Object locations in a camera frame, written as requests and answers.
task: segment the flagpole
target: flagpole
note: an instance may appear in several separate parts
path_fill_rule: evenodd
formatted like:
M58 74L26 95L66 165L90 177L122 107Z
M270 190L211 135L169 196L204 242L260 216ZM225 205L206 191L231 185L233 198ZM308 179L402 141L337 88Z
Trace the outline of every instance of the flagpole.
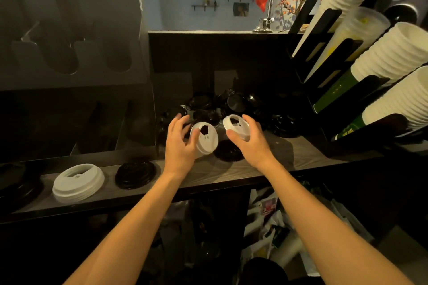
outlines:
M273 31L270 28L270 24L274 21L272 17L272 3L274 0L269 0L269 5L267 7L267 18L260 18L259 26L253 29L254 33L272 33Z

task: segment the black cup holder rack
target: black cup holder rack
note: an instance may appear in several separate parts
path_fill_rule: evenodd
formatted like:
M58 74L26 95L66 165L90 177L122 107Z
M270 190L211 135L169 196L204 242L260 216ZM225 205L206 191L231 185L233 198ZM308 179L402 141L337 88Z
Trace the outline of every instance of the black cup holder rack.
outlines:
M317 1L305 2L289 31L289 34L294 36L286 47L297 80L301 84L301 91L307 99L306 105L300 106L299 109L300 133L327 157L379 149L393 143L395 136L408 131L407 119L401 114L388 115L345 137L334 140L334 136L360 115L367 105L387 91L388 88L380 89L380 86L388 79L374 75L365 77L320 113L317 114L313 110L313 105L318 99L350 68L352 62L346 62L346 59L362 43L361 40L352 39L342 41L305 82L308 73L333 35L328 32L329 29L341 14L340 10L327 9L293 57L292 53L300 40L297 33Z

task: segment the person's right hand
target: person's right hand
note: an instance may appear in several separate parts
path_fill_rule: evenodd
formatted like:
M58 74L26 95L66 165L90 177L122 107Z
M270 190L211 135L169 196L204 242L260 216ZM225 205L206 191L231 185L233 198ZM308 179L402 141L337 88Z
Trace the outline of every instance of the person's right hand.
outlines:
M248 115L242 115L242 118L249 124L249 141L244 141L232 130L226 131L227 137L241 150L249 164L262 171L263 167L269 166L272 160L276 159L263 135L260 124Z

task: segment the white plastic lid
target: white plastic lid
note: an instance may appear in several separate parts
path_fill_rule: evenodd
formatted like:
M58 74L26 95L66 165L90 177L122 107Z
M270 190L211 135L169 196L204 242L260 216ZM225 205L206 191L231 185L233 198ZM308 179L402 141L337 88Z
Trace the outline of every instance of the white plastic lid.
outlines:
M223 126L226 130L235 131L244 141L249 141L249 124L242 117L234 114L226 116Z
M104 174L100 168L90 163L71 167L53 182L52 193L57 197L80 197L99 187L104 182Z
M190 135L192 134L194 128L201 130L201 133L199 134L199 140L196 143L196 148L204 155L212 153L218 145L218 135L215 127L206 122L199 122L192 126Z

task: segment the person's left hand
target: person's left hand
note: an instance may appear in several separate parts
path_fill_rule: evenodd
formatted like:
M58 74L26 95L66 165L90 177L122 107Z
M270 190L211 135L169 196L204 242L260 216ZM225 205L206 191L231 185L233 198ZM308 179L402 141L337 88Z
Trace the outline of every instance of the person's left hand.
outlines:
M183 141L191 124L183 128L190 115L181 117L178 114L168 126L167 146L165 150L165 168L163 173L172 174L184 179L195 163L196 143L198 142L200 130L194 129L190 140Z

